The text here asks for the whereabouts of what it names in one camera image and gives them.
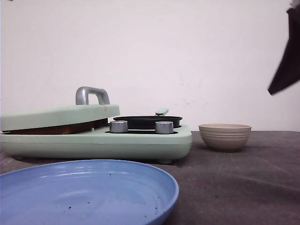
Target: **white wall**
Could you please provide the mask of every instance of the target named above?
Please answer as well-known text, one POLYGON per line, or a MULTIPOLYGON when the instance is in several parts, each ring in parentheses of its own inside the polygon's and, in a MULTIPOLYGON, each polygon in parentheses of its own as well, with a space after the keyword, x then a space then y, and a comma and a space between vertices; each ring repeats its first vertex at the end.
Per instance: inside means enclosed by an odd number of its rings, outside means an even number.
POLYGON ((2 0, 1 111, 107 90, 122 115, 300 131, 300 83, 267 88, 288 39, 289 0, 2 0))

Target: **black object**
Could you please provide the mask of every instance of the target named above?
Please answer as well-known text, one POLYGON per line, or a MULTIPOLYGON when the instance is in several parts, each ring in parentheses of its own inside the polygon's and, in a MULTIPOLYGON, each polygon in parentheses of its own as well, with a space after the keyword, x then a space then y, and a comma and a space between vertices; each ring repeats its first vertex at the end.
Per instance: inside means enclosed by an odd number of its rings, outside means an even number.
POLYGON ((271 95, 300 80, 300 6, 290 8, 287 13, 289 15, 289 41, 268 89, 271 95))
POLYGON ((155 122, 171 121, 174 128, 179 128, 182 117, 178 116, 122 116, 114 120, 126 120, 128 129, 155 129, 155 122))

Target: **pan handle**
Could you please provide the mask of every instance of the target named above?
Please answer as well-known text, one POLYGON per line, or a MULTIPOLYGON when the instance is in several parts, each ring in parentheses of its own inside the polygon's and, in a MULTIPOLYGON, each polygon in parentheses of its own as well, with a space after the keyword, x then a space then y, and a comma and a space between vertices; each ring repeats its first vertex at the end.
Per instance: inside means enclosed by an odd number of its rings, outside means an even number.
POLYGON ((89 94, 96 95, 101 105, 109 105, 109 98, 106 90, 92 87, 80 87, 76 91, 76 105, 88 105, 89 94))
POLYGON ((169 109, 168 109, 168 108, 160 108, 160 109, 157 109, 157 110, 156 110, 155 115, 156 115, 156 116, 164 116, 164 115, 166 115, 168 112, 169 112, 169 109))

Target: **silver knob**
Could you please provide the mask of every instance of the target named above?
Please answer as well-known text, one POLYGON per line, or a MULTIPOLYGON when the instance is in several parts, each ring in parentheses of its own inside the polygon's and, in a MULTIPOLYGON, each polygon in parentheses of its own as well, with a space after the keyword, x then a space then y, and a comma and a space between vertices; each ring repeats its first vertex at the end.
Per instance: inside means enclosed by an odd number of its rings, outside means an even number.
POLYGON ((155 122, 155 133, 156 134, 172 134, 173 122, 170 121, 159 121, 155 122))
POLYGON ((110 133, 125 133, 128 131, 128 123, 125 120, 111 121, 109 123, 110 133))

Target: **appliance foot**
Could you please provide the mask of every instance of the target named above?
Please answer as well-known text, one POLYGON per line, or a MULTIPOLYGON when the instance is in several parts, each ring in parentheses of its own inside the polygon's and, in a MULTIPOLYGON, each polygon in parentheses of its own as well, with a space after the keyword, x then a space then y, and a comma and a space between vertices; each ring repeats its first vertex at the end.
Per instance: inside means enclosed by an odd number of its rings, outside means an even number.
POLYGON ((172 162, 171 159, 158 159, 157 162, 159 164, 170 164, 172 162))

